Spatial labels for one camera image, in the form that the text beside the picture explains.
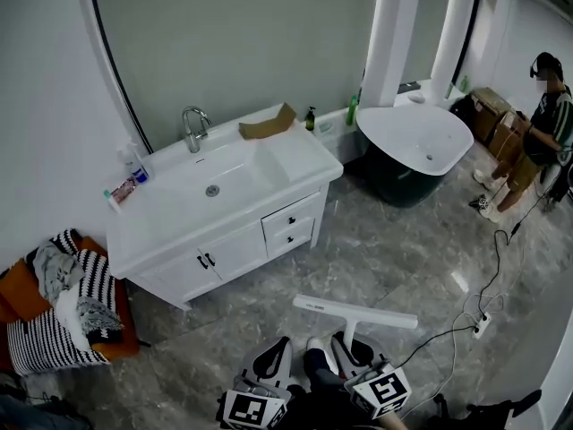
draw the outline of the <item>striped cushion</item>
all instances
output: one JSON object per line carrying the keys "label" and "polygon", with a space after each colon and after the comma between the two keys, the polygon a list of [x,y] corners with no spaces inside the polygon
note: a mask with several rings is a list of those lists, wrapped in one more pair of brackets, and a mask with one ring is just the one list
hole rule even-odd
{"label": "striped cushion", "polygon": [[[109,273],[107,258],[91,250],[81,250],[78,255],[85,277],[80,283],[80,297],[92,297],[117,314],[115,308],[115,282]],[[121,342],[122,332],[95,330],[87,334],[90,345],[108,342]]]}
{"label": "striped cushion", "polygon": [[[77,233],[67,229],[51,241],[63,253],[74,254],[83,268],[85,276],[80,283],[80,297],[97,299],[116,312],[115,279],[109,273],[107,258],[90,250],[78,250],[72,234]],[[122,341],[121,331],[95,330],[86,337],[92,345]],[[69,331],[59,323],[54,309],[29,322],[8,324],[8,347],[14,371],[20,375],[109,363],[95,350],[82,352],[75,348]]]}
{"label": "striped cushion", "polygon": [[75,348],[70,332],[56,319],[54,309],[30,322],[8,324],[8,347],[14,371],[19,375],[109,363],[94,350],[81,352]]}

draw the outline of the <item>man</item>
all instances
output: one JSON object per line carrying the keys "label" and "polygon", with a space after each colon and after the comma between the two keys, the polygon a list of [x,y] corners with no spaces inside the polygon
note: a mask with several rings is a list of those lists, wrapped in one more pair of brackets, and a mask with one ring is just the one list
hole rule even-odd
{"label": "man", "polygon": [[[353,349],[355,356],[359,353]],[[308,340],[304,371],[311,381],[311,393],[300,386],[289,387],[294,398],[277,430],[408,430],[393,411],[371,420],[353,405],[344,388],[345,380],[333,372],[338,369],[335,364],[321,340]]]}
{"label": "man", "polygon": [[508,195],[497,208],[491,201],[480,209],[485,218],[499,223],[501,213],[521,198],[537,173],[555,162],[566,166],[571,159],[573,104],[571,91],[563,83],[561,62],[549,53],[541,53],[531,65],[529,75],[535,76],[537,89],[543,93],[531,121],[520,122],[522,146],[509,154],[491,176],[474,171],[474,179],[488,190],[500,187],[496,181],[507,176]]}

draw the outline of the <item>power strip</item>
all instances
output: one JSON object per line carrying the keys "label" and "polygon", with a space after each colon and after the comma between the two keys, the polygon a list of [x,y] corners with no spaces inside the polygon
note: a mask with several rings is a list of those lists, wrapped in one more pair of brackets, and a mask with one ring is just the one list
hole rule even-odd
{"label": "power strip", "polygon": [[488,327],[491,321],[492,316],[486,312],[485,315],[482,316],[482,319],[477,323],[477,327],[475,327],[474,339],[479,340],[482,337],[485,329]]}

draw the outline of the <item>white bathtub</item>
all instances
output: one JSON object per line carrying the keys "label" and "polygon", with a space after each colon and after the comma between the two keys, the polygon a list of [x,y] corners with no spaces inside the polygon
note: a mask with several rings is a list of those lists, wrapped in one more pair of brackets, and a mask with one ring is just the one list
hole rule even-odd
{"label": "white bathtub", "polygon": [[430,195],[474,143],[457,116],[433,106],[361,109],[356,122],[368,142],[366,175],[381,198],[398,207]]}
{"label": "white bathtub", "polygon": [[358,112],[357,123],[382,151],[428,176],[446,174],[474,143],[463,121],[430,105],[366,108]]}

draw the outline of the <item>white cabinet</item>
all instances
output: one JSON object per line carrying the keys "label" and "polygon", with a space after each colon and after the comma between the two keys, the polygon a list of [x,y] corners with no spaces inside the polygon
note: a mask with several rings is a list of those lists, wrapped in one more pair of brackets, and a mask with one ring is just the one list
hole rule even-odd
{"label": "white cabinet", "polygon": [[153,257],[133,280],[154,295],[187,310],[187,301],[318,239],[328,186],[238,222],[219,234],[205,234]]}
{"label": "white cabinet", "polygon": [[141,277],[166,285],[171,293],[181,297],[181,301],[188,301],[222,283],[196,248],[151,271],[143,272]]}
{"label": "white cabinet", "polygon": [[224,281],[252,271],[269,260],[260,221],[202,245],[199,251],[203,260]]}

